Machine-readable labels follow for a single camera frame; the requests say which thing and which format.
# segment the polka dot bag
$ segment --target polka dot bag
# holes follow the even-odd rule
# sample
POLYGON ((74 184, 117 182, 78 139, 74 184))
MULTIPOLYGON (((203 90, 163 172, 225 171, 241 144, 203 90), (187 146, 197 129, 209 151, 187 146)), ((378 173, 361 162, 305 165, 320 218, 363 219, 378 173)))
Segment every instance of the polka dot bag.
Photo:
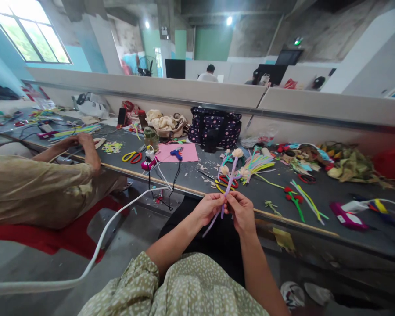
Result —
POLYGON ((193 107, 191 112, 193 115, 189 131, 191 142, 205 145, 205 138, 210 131, 216 133, 218 147, 224 149, 234 147, 241 131, 241 114, 198 107, 193 107))

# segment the green floral dress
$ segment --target green floral dress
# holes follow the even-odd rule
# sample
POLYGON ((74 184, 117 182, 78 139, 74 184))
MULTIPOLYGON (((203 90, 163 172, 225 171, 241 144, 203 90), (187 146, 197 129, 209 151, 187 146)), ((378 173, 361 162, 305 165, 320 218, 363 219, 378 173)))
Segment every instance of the green floral dress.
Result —
POLYGON ((241 285, 201 253, 183 255, 168 269, 163 285, 158 284, 158 268, 142 252, 79 315, 268 315, 241 285))

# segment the window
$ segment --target window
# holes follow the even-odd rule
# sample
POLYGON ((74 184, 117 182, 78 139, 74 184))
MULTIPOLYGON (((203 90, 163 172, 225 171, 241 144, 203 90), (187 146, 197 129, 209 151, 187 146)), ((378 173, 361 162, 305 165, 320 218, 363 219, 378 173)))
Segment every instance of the window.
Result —
POLYGON ((155 47, 155 59, 157 61, 157 72, 158 72, 158 77, 162 78, 164 77, 163 71, 162 71, 162 55, 161 55, 161 48, 155 47))
POLYGON ((0 27, 24 61, 71 64, 37 0, 0 0, 0 27))

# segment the gray table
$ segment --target gray table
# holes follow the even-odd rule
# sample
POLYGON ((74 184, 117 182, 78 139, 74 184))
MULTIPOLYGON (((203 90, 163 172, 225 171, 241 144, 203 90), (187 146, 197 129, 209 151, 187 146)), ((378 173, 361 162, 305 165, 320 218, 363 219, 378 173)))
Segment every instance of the gray table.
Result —
MULTIPOLYGON (((65 117, 65 120, 74 121, 75 119, 65 117)), ((56 130, 65 129, 63 126, 51 125, 56 130)), ((12 140, 20 140, 21 130, 23 128, 24 127, 2 132, 1 135, 12 140)), ((114 130, 115 127, 104 126, 99 133, 107 134, 114 130)), ((24 132, 24 137, 30 133, 36 132, 40 132, 37 127, 29 128, 24 132)), ((147 182, 148 175, 141 169, 140 163, 131 164, 130 162, 122 161, 122 156, 128 152, 137 150, 143 144, 143 140, 139 140, 136 135, 125 130, 118 130, 114 133, 108 134, 105 138, 107 141, 120 142, 123 144, 123 147, 122 152, 119 154, 107 154, 102 150, 98 150, 99 156, 102 160, 102 165, 133 179, 147 182)), ((36 135, 28 137, 24 142, 28 147, 46 148, 50 146, 48 141, 40 140, 36 135)), ((196 145, 196 148, 200 159, 199 163, 204 167, 207 167, 207 172, 215 176, 217 173, 215 167, 216 164, 220 164, 222 162, 219 156, 223 151, 218 151, 215 154, 209 154, 205 153, 198 145, 196 145)), ((83 154, 78 154, 73 156, 73 158, 81 161, 84 156, 83 154)), ((207 193, 218 192, 216 189, 211 188, 210 183, 204 182, 202 174, 198 172, 198 167, 198 162, 181 163, 181 172, 175 184, 175 191, 185 195, 199 197, 207 193)), ((178 163, 161 163, 160 168, 167 180, 172 183, 175 173, 177 172, 178 163)), ((329 207, 329 203, 334 201, 342 203, 350 201, 351 197, 349 196, 349 193, 360 194, 369 199, 385 198, 395 201, 394 190, 383 190, 376 185, 339 183, 337 180, 328 177, 324 171, 316 173, 316 184, 307 185, 302 183, 298 179, 297 175, 287 166, 277 162, 275 164, 275 168, 276 171, 264 173, 262 175, 267 180, 284 187, 290 186, 289 182, 291 180, 295 180, 313 199, 319 211, 329 216, 330 220, 325 221, 325 226, 321 225, 316 220, 315 215, 310 210, 307 203, 303 203, 302 211, 305 217, 305 224, 303 224, 300 221, 298 211, 292 202, 286 200, 285 193, 282 189, 271 186, 262 180, 253 177, 249 185, 244 187, 240 184, 238 190, 253 201, 257 218, 267 220, 277 225, 286 226, 294 230, 302 231, 304 233, 314 234, 323 239, 332 240, 353 249, 361 250, 395 262, 395 227, 384 223, 373 211, 364 211, 359 215, 360 218, 367 225, 378 228, 381 231, 353 231, 342 226, 329 207), (265 208, 265 200, 271 200, 276 204, 278 206, 277 210, 284 217, 278 217, 272 213, 270 208, 265 208)), ((157 169, 154 169, 151 172, 151 182, 157 185, 163 183, 157 169)))

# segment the concrete floor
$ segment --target concrete floor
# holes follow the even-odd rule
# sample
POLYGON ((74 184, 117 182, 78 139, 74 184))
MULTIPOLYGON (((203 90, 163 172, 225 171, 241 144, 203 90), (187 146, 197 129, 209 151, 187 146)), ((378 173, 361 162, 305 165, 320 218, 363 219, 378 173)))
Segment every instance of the concrete floor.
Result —
MULTIPOLYGON (((130 198, 136 195, 135 191, 142 190, 141 186, 135 183, 133 190, 130 190, 130 198)), ((174 196, 173 201, 176 200, 181 198, 174 196)), ((81 285, 65 291, 0 296, 0 316, 77 315, 89 298, 99 292, 110 279, 119 277, 131 259, 157 240, 169 212, 153 204, 149 197, 144 197, 141 205, 153 208, 156 212, 136 205, 137 215, 131 210, 130 215, 116 231, 103 259, 92 269, 81 285)), ((108 213, 109 211, 101 211, 91 222, 88 233, 93 239, 99 237, 105 220, 111 216, 108 213)), ((279 250, 276 243, 272 241, 263 240, 262 245, 275 251, 279 250)), ((278 286, 289 280, 300 285, 303 281, 310 281, 342 293, 356 293, 353 289, 295 262, 280 260, 272 255, 267 255, 267 259, 278 286)), ((74 279, 83 273, 87 264, 87 259, 65 250, 50 256, 17 243, 0 241, 0 282, 74 279)), ((310 305, 313 302, 306 297, 306 304, 310 305)))

